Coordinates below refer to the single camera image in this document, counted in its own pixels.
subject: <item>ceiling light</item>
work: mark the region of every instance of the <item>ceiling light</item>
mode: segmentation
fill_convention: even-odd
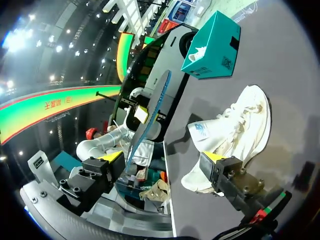
[[[29,14],[29,19],[30,19],[30,21],[35,20],[35,19],[36,19],[36,15],[34,15],[34,14]]]
[[[50,42],[50,43],[53,43],[54,38],[55,38],[55,36],[51,35],[51,36],[49,37],[49,42]]]
[[[12,89],[14,87],[14,81],[12,80],[7,81],[6,86],[8,87],[8,89]]]
[[[9,52],[16,52],[26,46],[27,33],[24,30],[16,29],[9,32],[3,41],[3,47],[8,48]]]
[[[62,46],[56,46],[55,50],[57,53],[60,53],[62,51]]]
[[[36,47],[40,47],[41,45],[42,45],[42,42],[39,40],[39,41],[36,42],[36,45],[35,45],[35,46],[36,46]]]

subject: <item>white shoe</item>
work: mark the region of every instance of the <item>white shoe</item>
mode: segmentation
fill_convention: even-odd
[[[235,156],[245,166],[267,145],[271,129],[268,99],[257,85],[247,86],[237,102],[216,119],[191,123],[188,128],[200,152],[208,151],[227,158]],[[214,192],[199,167],[199,161],[181,183],[193,192]]]
[[[189,54],[188,58],[191,62],[195,62],[197,61],[198,59],[202,58],[205,53],[206,53],[206,50],[207,50],[207,47],[206,46],[203,46],[203,47],[196,47],[195,48],[198,52],[194,53],[194,54]]]

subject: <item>teal tissue box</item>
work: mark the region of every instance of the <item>teal tissue box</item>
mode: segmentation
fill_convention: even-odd
[[[216,11],[194,36],[181,70],[197,79],[227,77],[233,74],[239,48],[241,28]],[[206,47],[202,58],[192,62],[189,54]]]

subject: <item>shoe lace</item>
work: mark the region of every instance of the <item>shoe lace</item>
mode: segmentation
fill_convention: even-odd
[[[262,105],[257,102],[253,105],[245,107],[233,103],[231,104],[230,108],[227,108],[223,112],[223,114],[218,114],[216,116],[217,119],[232,118],[236,121],[235,131],[230,133],[230,135],[227,137],[227,141],[232,143],[235,139],[237,139],[238,134],[248,129],[250,125],[250,115],[246,113],[259,113],[261,109]]]

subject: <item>gray table surface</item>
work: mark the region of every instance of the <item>gray table surface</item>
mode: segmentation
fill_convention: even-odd
[[[265,189],[278,184],[293,196],[277,218],[279,227],[292,217],[313,184],[319,162],[320,71],[313,47],[297,18],[281,2],[246,17],[232,77],[197,80],[190,77],[164,138],[171,186],[174,235],[202,240],[237,226],[243,217],[224,197],[194,193],[181,178],[198,160],[187,124],[214,119],[237,101],[249,84],[269,97],[272,126],[266,149],[248,164],[248,172],[265,180]],[[292,186],[309,163],[311,176],[303,191]]]

